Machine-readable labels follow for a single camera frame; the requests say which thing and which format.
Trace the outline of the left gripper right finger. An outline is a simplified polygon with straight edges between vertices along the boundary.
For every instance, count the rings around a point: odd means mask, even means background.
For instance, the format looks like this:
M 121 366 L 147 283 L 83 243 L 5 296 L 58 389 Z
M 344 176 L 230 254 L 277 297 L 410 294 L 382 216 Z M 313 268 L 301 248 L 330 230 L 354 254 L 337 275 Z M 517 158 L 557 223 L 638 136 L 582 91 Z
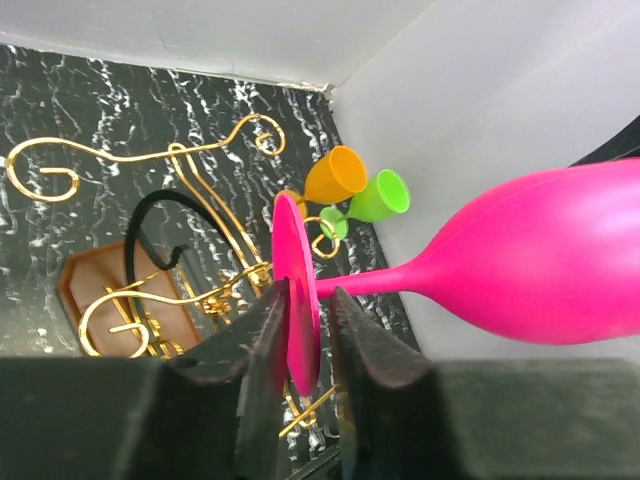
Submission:
M 431 361 L 343 289 L 329 300 L 347 479 L 635 479 L 639 368 Z

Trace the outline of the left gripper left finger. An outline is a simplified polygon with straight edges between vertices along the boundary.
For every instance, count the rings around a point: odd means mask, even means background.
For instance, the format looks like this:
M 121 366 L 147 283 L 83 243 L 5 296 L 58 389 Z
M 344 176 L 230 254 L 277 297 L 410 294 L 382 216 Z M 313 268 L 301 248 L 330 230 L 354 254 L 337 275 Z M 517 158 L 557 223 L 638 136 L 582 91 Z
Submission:
M 5 479 L 272 479 L 289 285 L 171 360 L 5 357 Z

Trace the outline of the pink wine glass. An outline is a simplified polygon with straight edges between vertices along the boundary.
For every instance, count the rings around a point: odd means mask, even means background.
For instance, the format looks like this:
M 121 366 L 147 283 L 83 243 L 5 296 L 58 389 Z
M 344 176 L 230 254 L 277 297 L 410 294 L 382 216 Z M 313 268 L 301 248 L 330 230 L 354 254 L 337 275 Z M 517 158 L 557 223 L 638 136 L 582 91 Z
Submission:
M 287 363 L 302 395 L 320 371 L 319 303 L 423 295 L 489 333 L 574 345 L 639 331 L 639 162 L 547 170 L 507 181 L 460 209 L 413 260 L 318 279 L 295 202 L 274 205 L 273 273 L 289 289 Z

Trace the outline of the green wine glass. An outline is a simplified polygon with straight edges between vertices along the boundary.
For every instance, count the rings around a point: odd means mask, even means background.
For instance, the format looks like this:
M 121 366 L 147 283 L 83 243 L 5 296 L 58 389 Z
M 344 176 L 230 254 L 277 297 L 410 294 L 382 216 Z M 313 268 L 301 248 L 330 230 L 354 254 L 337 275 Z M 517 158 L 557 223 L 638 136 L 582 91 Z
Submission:
M 350 219 L 376 223 L 407 212 L 411 205 L 409 188 L 404 179 L 391 169 L 381 170 L 366 188 L 351 198 L 346 213 L 335 206 L 320 211 L 319 216 L 330 223 L 337 237 L 344 240 Z

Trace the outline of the orange wine glass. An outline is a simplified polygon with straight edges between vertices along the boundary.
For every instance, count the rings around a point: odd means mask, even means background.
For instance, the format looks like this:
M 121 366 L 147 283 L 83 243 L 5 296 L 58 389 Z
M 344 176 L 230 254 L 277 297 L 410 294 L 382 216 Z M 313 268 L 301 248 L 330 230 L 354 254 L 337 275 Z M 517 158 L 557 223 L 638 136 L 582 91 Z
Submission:
M 368 173 L 360 156 L 351 148 L 338 145 L 314 163 L 307 174 L 302 194 L 291 189 L 276 194 L 290 197 L 302 217 L 308 215 L 306 204 L 331 205 L 343 202 L 362 192 L 368 182 Z

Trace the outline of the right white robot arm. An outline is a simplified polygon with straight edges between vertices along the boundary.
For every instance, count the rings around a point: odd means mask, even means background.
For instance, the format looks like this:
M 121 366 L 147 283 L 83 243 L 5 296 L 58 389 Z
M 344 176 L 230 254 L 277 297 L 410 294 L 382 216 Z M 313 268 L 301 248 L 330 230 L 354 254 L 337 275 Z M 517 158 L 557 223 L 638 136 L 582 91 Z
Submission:
M 571 167 L 634 158 L 639 156 L 639 152 L 640 116 L 637 116 L 614 137 L 580 160 L 572 163 Z

